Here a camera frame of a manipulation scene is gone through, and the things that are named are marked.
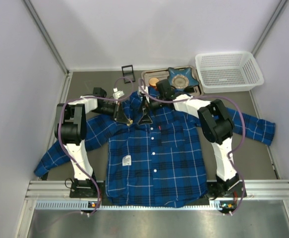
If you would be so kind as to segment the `gold brooch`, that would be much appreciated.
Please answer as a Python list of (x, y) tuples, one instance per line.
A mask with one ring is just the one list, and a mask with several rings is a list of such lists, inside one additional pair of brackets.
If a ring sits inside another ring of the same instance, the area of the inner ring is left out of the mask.
[(133, 120), (129, 119), (126, 125), (131, 126), (132, 124), (133, 124)]

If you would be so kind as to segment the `blue plaid shirt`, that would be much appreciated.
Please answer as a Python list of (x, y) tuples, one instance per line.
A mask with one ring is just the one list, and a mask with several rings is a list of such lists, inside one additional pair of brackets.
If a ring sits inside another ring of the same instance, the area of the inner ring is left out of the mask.
[(108, 145), (106, 195), (117, 206), (182, 207), (207, 193), (207, 175), (197, 128), (198, 118), (163, 107), (152, 123), (139, 125), (141, 98), (122, 103), (133, 124), (108, 115), (87, 121), (85, 148)]

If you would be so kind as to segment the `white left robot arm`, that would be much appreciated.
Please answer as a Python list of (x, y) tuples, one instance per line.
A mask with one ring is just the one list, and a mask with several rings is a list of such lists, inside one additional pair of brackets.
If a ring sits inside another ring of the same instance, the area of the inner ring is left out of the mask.
[(71, 180), (70, 198), (92, 198), (100, 194), (95, 174), (89, 163), (85, 148), (87, 136), (86, 114), (95, 112), (109, 115), (113, 121), (130, 126), (132, 120), (127, 118), (122, 109), (124, 92), (113, 89), (113, 102), (105, 100), (107, 93), (96, 87), (91, 95), (81, 96), (57, 105), (55, 118), (55, 137), (65, 154), (70, 158), (74, 168)]

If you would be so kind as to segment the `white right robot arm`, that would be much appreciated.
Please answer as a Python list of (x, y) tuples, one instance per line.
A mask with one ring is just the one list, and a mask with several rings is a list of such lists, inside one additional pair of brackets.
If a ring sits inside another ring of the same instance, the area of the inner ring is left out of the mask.
[(236, 187), (240, 176), (233, 162), (232, 134), (234, 122), (221, 99), (207, 101), (204, 96), (194, 97), (184, 91), (175, 90), (168, 80), (156, 83), (159, 95), (149, 95), (149, 88), (142, 78), (138, 80), (138, 94), (142, 97), (139, 124), (151, 124), (150, 112), (168, 106), (199, 119), (204, 137), (211, 143), (217, 163), (215, 196), (233, 195), (237, 198)]

